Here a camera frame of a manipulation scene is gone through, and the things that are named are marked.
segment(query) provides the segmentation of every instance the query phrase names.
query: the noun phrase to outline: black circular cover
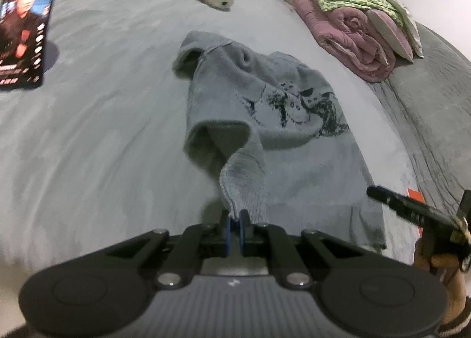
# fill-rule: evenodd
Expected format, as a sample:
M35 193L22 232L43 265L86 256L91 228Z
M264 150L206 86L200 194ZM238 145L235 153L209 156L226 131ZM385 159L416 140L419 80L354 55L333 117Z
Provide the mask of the black circular cover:
M24 284L19 305L28 323L41 333L95 337L135 320L145 311L147 299L136 271L53 267Z
M446 290L428 272L401 266L332 269L320 285L320 301L340 327L362 337L430 334L445 314Z

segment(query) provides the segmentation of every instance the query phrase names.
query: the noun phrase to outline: gray bed sheet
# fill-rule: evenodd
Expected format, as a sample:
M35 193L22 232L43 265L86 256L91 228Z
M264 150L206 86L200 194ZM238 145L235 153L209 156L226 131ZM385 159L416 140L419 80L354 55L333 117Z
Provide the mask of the gray bed sheet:
M393 120L425 201L455 213L471 188L471 62L418 24L424 58L371 85Z
M198 0L56 0L44 85L0 94L3 260L37 270L155 228L177 234L218 219L220 154L205 138L183 150L189 80L172 65L190 30L319 70L375 183L416 188L375 94L282 0L235 0L230 11ZM390 211L385 225L386 254L411 262L416 228Z

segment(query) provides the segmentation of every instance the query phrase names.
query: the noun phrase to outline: gray sweatshirt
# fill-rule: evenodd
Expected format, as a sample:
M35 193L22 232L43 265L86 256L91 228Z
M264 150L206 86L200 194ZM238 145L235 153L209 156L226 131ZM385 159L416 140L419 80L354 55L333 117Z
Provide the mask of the gray sweatshirt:
M222 36L190 32L176 69L192 76L187 145L206 128L227 162L232 216L289 234L315 229L356 245L385 245L382 208L331 86L292 56L261 55Z

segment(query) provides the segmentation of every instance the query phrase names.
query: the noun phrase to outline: man on phone screen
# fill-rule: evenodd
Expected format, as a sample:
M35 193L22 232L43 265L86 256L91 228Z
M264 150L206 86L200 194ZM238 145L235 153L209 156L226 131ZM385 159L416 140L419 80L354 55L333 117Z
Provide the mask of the man on phone screen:
M34 44L38 26L42 23L41 16L31 12L36 0L15 0L15 9L8 13L0 23L2 32L9 42L6 62L30 62L34 56Z

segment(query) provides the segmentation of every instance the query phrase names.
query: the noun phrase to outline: phone screen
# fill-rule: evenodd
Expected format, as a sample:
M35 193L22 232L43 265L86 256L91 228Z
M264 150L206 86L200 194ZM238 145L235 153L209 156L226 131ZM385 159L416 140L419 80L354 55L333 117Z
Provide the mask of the phone screen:
M0 89L36 88L42 84L52 3L53 0L2 0Z

